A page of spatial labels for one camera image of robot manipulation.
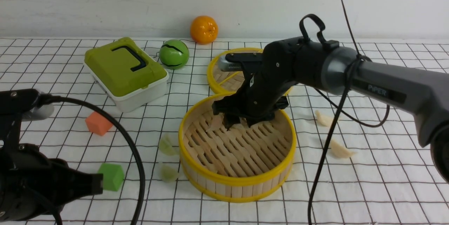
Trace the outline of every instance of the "bamboo steamer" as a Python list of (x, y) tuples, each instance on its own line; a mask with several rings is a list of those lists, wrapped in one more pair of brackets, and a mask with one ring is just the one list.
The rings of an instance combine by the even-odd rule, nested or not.
[(272, 121), (250, 128), (239, 124), (227, 131), (221, 114), (213, 116), (212, 103), (231, 94), (205, 98), (184, 116), (179, 129), (181, 165), (192, 185), (212, 198), (256, 201), (276, 191), (287, 179), (296, 132), (283, 110), (277, 111)]

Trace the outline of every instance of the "white wall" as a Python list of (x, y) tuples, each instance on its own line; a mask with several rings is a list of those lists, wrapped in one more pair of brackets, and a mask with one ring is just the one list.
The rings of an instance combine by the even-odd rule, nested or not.
[[(358, 38), (449, 38), (449, 0), (345, 0)], [(284, 38), (315, 13), (348, 37), (340, 0), (0, 0), (0, 36), (188, 37), (214, 17), (221, 38)], [(308, 22), (310, 33), (316, 29)]]

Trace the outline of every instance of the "orange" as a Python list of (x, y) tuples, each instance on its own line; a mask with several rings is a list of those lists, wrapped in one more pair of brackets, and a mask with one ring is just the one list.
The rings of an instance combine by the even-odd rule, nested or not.
[(212, 17), (201, 15), (193, 20), (190, 26), (190, 36), (199, 44), (208, 44), (218, 35), (218, 25)]

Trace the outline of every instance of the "yellow rim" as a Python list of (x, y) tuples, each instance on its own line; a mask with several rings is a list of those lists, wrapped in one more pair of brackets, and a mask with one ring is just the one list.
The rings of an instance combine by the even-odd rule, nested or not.
[(285, 183), (285, 180), (288, 178), (288, 176), (290, 175), (290, 172), (293, 168), (293, 164), (290, 166), (290, 169), (288, 169), (287, 173), (285, 174), (284, 179), (277, 184), (274, 188), (271, 188), (268, 192), (265, 192), (263, 194), (260, 195), (256, 195), (256, 196), (251, 196), (251, 197), (245, 197), (245, 198), (232, 198), (232, 197), (226, 197), (223, 195), (219, 195), (216, 193), (212, 193), (211, 191), (203, 188), (202, 186), (200, 186), (197, 182), (195, 182), (195, 180), (192, 180), (192, 178), (190, 177), (190, 175), (187, 173), (186, 168), (184, 167), (184, 165), (182, 164), (182, 170), (184, 171), (185, 176), (187, 177), (187, 179), (189, 180), (189, 182), (196, 188), (198, 189), (198, 191), (204, 193), (205, 195), (214, 198), (214, 199), (218, 199), (221, 201), (227, 201), (227, 202), (233, 202), (233, 203), (244, 203), (244, 202), (252, 202), (252, 201), (257, 201), (260, 199), (263, 199), (265, 197), (268, 197), (269, 195), (271, 195), (272, 193), (276, 192), (276, 190), (279, 189), (279, 187), (282, 186), (282, 184)]
[(191, 156), (187, 152), (186, 147), (184, 146), (184, 143), (183, 143), (183, 137), (184, 137), (183, 126), (184, 126), (184, 123), (186, 122), (186, 118), (188, 118), (188, 116), (192, 113), (192, 111), (194, 111), (200, 104), (206, 102), (207, 100), (213, 100), (213, 99), (215, 99), (217, 97), (223, 97), (223, 96), (227, 96), (227, 95), (231, 95), (231, 94), (234, 94), (234, 92), (227, 92), (227, 93), (223, 93), (223, 94), (212, 95), (210, 97), (207, 97), (207, 98), (201, 100), (200, 102), (198, 102), (192, 108), (189, 109), (189, 111), (186, 113), (186, 115), (182, 119), (181, 125), (179, 127), (179, 131), (178, 131), (178, 141), (179, 141), (179, 148), (180, 148), (181, 155), (183, 156), (183, 158), (186, 161), (186, 163), (188, 163), (189, 166), (192, 169), (194, 169), (201, 176), (203, 176), (203, 177), (205, 177), (205, 178), (207, 178), (209, 180), (212, 180), (215, 183), (221, 183), (221, 184), (224, 184), (224, 185), (231, 185), (231, 186), (245, 186), (245, 185), (255, 185), (255, 184), (263, 183), (263, 182), (265, 182), (267, 180), (272, 179), (277, 174), (280, 174), (285, 168), (287, 168), (287, 166), (293, 160), (293, 157), (295, 155), (296, 131), (295, 131), (295, 128), (293, 127), (293, 123), (291, 122), (289, 116), (283, 110), (280, 110), (280, 111), (282, 113), (282, 116), (284, 116), (285, 118), (288, 119), (289, 127), (290, 127), (290, 130), (291, 130), (292, 142), (291, 142), (290, 151), (288, 152), (288, 154), (285, 157), (284, 161), (282, 161), (280, 164), (278, 164), (278, 166), (274, 167), (270, 171), (265, 172), (263, 174), (256, 175), (256, 176), (251, 176), (251, 177), (242, 177), (242, 178), (226, 177), (226, 176), (223, 176), (223, 175), (219, 175), (219, 174), (211, 172), (211, 171), (203, 168), (199, 164), (197, 164), (193, 160), (193, 158), (191, 158)]
[[(213, 70), (214, 70), (215, 64), (218, 62), (218, 60), (220, 59), (220, 57), (222, 55), (229, 54), (229, 53), (235, 53), (235, 52), (241, 52), (241, 51), (255, 51), (257, 53), (262, 53), (263, 49), (259, 49), (259, 48), (236, 48), (236, 49), (230, 49), (228, 51), (222, 52), (222, 53), (218, 54), (216, 57), (214, 57), (212, 59), (212, 61), (209, 63), (209, 66), (207, 67), (206, 77), (207, 77), (207, 83), (209, 84), (210, 89), (215, 94), (230, 92), (230, 91), (224, 89), (223, 87), (221, 87), (221, 84), (223, 84), (224, 82), (228, 81), (229, 79), (231, 79), (232, 77), (234, 77), (235, 75), (240, 73), (240, 72), (235, 72), (235, 73), (229, 75), (229, 77), (225, 78), (220, 83), (218, 83), (214, 79), (214, 75), (213, 75)], [(287, 95), (291, 90), (292, 90), (292, 87), (290, 89), (288, 89), (288, 91), (285, 93), (285, 95)]]

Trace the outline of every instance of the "white box base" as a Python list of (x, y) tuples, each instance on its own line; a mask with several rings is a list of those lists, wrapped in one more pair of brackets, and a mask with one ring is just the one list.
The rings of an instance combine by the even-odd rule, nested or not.
[(85, 67), (92, 74), (94, 79), (100, 84), (102, 89), (108, 94), (108, 96), (114, 101), (117, 108), (122, 113), (130, 113), (137, 108), (162, 97), (167, 92), (167, 80), (169, 78), (169, 73), (167, 70), (167, 76), (165, 78), (159, 79), (148, 85), (145, 89), (138, 89), (130, 94), (122, 97), (115, 97), (111, 91), (103, 84), (103, 82), (95, 75), (95, 73), (89, 68), (89, 66), (84, 63)]

